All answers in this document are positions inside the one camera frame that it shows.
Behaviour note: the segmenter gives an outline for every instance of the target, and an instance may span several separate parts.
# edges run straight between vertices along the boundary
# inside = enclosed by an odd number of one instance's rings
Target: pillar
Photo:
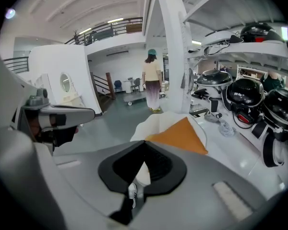
[[[187,12],[182,0],[159,1],[165,26],[169,61],[169,109],[176,113],[188,113],[191,96],[189,87],[188,46],[192,44],[189,23],[182,23]],[[185,75],[185,86],[181,81]]]

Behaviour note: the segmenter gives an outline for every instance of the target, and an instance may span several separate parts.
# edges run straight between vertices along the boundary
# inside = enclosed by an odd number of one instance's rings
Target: cable
[[[214,55],[214,54],[220,52],[220,51],[221,51],[222,49],[224,49],[224,48],[219,49],[217,52],[215,52],[215,53],[213,53],[213,54],[207,54],[207,55],[209,55],[209,56]]]
[[[211,48],[211,47],[212,47],[212,46],[208,46],[208,47],[206,47],[206,48],[203,50],[203,55],[204,55],[204,56],[207,56],[207,49],[208,49],[208,48]]]
[[[241,127],[240,125],[238,125],[237,122],[236,122],[236,120],[235,120],[234,112],[232,112],[232,118],[234,119],[235,124],[236,124],[239,128],[242,128],[242,129],[249,129],[249,128],[252,128],[252,127],[253,127],[253,125],[251,125],[250,127],[245,128],[245,127]]]

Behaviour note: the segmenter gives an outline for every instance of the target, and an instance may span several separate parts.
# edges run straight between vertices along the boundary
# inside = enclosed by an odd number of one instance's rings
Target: white shelf
[[[259,78],[255,78],[255,77],[252,77],[252,76],[248,76],[248,75],[244,75],[244,74],[243,74],[243,77],[245,77],[245,78],[250,78],[250,79],[256,79],[256,80],[260,80]]]
[[[249,70],[249,71],[255,71],[255,72],[259,72],[259,73],[262,73],[262,74],[266,74],[267,72],[266,71],[260,71],[258,69],[254,69],[254,68],[248,68],[248,67],[238,67],[239,69],[245,69],[245,70]]]
[[[272,70],[288,76],[288,49],[286,44],[239,43],[211,46],[204,55],[205,48],[190,53],[188,58],[214,59],[225,65],[245,65],[261,71]]]

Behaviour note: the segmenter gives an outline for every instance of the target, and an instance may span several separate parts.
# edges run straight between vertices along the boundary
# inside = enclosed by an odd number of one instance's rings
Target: red light
[[[263,37],[257,37],[255,38],[255,42],[256,43],[262,43],[264,41],[264,38]]]
[[[238,119],[239,119],[241,122],[245,123],[245,124],[249,124],[249,123],[250,123],[249,120],[247,120],[247,119],[246,119],[244,116],[242,116],[241,114],[238,115]]]

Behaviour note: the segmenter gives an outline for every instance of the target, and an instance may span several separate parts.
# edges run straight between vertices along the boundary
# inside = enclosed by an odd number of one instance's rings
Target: wooden banister
[[[111,97],[112,97],[113,100],[115,100],[116,99],[116,95],[115,95],[115,92],[114,92],[112,79],[111,79],[111,75],[110,75],[109,72],[106,73],[106,77],[107,77],[107,82],[108,82],[108,86],[109,86],[109,89],[110,89]]]
[[[93,75],[95,78],[98,78],[98,79],[102,79],[103,81],[106,81],[107,82],[107,80],[106,79],[103,79],[103,78],[101,78],[101,77],[99,77],[99,76],[96,76],[96,75]]]
[[[96,98],[97,98],[97,101],[98,101],[98,104],[100,105],[100,97],[99,97],[99,94],[98,94],[98,91],[97,91],[97,87],[96,87],[96,84],[95,84],[95,80],[94,80],[94,75],[92,72],[90,72],[91,74],[91,80],[92,80],[92,84],[93,84],[93,88],[94,88],[94,91],[95,91],[95,94],[96,94]]]
[[[102,82],[102,81],[99,81],[99,80],[97,80],[97,79],[95,79],[95,82],[99,82],[99,83],[101,83],[101,84],[104,84],[104,85],[108,86],[108,84],[106,84],[106,83],[104,83],[104,82]]]
[[[96,83],[95,85],[98,86],[98,87],[100,87],[100,88],[103,88],[103,89],[111,92],[111,90],[109,90],[109,89],[107,89],[107,88],[105,88],[105,87],[103,87],[103,86],[101,86],[101,85],[99,85],[99,84],[97,84],[97,83]]]

